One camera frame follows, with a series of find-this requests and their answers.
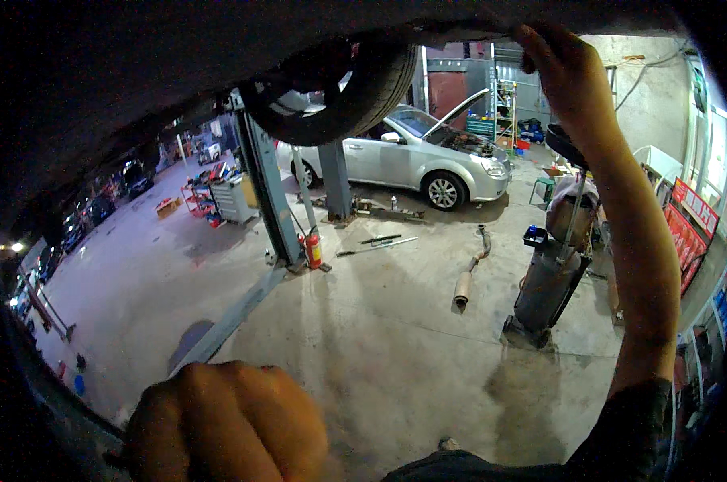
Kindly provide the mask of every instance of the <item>car side mirror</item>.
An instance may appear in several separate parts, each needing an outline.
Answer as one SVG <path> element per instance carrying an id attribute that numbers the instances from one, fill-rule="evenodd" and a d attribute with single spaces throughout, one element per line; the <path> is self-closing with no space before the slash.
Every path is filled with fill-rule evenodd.
<path id="1" fill-rule="evenodd" d="M 382 142 L 389 142 L 392 144 L 405 144 L 401 136 L 397 132 L 387 132 L 382 134 L 379 138 Z"/>

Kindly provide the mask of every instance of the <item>fire extinguisher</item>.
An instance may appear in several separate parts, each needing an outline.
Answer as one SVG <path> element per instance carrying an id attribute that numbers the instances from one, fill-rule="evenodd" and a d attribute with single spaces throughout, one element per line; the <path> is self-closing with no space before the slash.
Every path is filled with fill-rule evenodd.
<path id="1" fill-rule="evenodd" d="M 323 264 L 320 258 L 320 237 L 318 233 L 311 231 L 305 238 L 305 253 L 307 254 L 307 264 L 310 269 L 319 268 Z"/>

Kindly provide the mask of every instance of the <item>red sign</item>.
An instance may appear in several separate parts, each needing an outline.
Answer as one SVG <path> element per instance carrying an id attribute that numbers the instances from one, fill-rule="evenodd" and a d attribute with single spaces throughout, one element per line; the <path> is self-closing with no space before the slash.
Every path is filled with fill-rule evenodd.
<path id="1" fill-rule="evenodd" d="M 698 256 L 705 253 L 706 245 L 698 232 L 675 207 L 667 204 L 663 208 L 663 214 L 666 216 L 668 230 L 671 231 L 671 236 L 674 238 L 676 254 L 679 256 L 679 269 L 682 270 L 681 294 L 684 294 L 692 277 L 698 271 L 703 259 Z"/>
<path id="2" fill-rule="evenodd" d="M 719 216 L 716 215 L 714 209 L 705 200 L 696 194 L 696 191 L 692 190 L 683 180 L 677 178 L 671 197 L 676 199 L 695 218 L 709 239 L 714 237 L 716 221 L 719 220 Z"/>

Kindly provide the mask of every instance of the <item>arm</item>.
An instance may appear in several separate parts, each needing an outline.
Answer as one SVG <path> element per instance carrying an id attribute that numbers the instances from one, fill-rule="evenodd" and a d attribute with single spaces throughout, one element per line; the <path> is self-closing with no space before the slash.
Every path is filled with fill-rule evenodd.
<path id="1" fill-rule="evenodd" d="M 676 249 L 618 125 L 599 55 L 564 29 L 522 25 L 513 36 L 524 49 L 524 69 L 540 73 L 551 109 L 589 163 L 611 224 L 626 327 L 609 397 L 652 378 L 672 380 L 679 316 Z"/>

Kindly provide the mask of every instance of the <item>door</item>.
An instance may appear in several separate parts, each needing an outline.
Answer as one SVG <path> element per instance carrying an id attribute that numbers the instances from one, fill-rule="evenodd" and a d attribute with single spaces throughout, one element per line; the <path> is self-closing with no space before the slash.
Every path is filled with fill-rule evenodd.
<path id="1" fill-rule="evenodd" d="M 344 140 L 347 173 L 351 180 L 412 187 L 412 147 L 379 140 L 388 132 L 397 130 L 380 122 L 360 137 Z"/>
<path id="2" fill-rule="evenodd" d="M 463 72 L 431 72 L 427 74 L 427 86 L 430 90 L 431 116 L 443 118 L 467 99 L 467 87 Z M 465 129 L 466 116 L 457 117 L 451 124 L 457 129 Z"/>

